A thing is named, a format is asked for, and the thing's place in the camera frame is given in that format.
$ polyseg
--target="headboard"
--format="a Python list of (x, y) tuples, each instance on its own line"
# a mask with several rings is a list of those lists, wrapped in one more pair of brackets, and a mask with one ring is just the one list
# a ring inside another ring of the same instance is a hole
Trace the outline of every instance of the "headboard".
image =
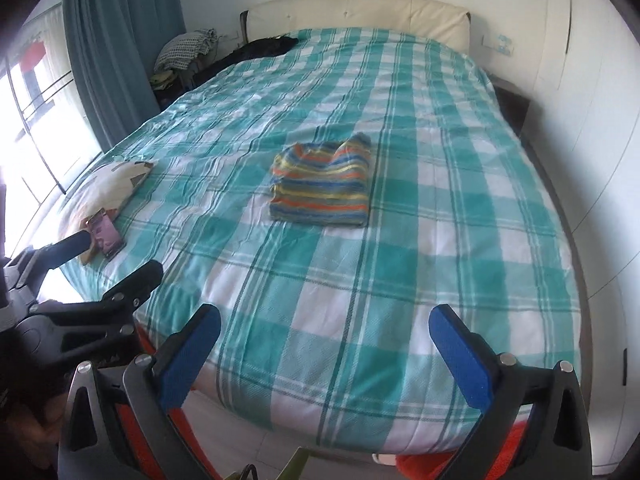
[(469, 51), (468, 10), (435, 0), (273, 0), (243, 12), (240, 24), (245, 43), (301, 28), (375, 27)]

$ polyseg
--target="silver bolt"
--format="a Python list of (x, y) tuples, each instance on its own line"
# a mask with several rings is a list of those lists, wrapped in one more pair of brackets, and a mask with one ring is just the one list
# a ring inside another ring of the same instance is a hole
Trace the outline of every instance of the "silver bolt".
[(518, 360), (515, 355), (505, 352), (504, 354), (500, 354), (500, 362), (505, 366), (513, 366)]
[(560, 369), (570, 374), (574, 371), (574, 366), (569, 361), (560, 361)]
[(151, 362), (151, 356), (149, 354), (140, 354), (134, 362), (137, 366), (147, 366)]
[(85, 374), (91, 370), (91, 363), (89, 361), (82, 361), (76, 370), (78, 370), (78, 373), (80, 374)]

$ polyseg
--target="smartphone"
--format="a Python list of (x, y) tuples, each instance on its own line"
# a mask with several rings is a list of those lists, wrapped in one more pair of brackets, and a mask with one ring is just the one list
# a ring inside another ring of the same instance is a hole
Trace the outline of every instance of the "smartphone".
[(104, 208), (89, 218), (86, 226), (107, 260), (111, 260), (124, 247), (125, 241)]

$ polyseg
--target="green and white checkered blanket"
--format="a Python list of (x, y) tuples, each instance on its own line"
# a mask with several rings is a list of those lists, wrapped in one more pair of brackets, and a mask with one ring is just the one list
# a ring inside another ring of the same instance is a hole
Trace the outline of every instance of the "green and white checkered blanket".
[[(157, 165), (116, 226), (126, 248), (65, 273), (87, 299), (150, 258), (138, 318), (158, 344), (201, 303), (223, 332), (201, 386), (265, 428), (319, 445), (427, 452), (478, 417), (430, 339), (449, 303), (497, 352), (579, 370), (568, 244), (486, 75), (443, 45), (303, 30), (178, 99), (100, 162)], [(272, 221), (270, 167), (294, 142), (372, 141), (365, 228)]]

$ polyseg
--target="window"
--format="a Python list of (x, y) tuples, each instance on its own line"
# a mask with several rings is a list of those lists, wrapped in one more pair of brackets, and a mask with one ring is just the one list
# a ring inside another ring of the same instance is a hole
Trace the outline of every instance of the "window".
[(24, 245), (21, 239), (100, 153), (71, 72), (62, 4), (51, 1), (35, 9), (0, 63), (7, 254)]

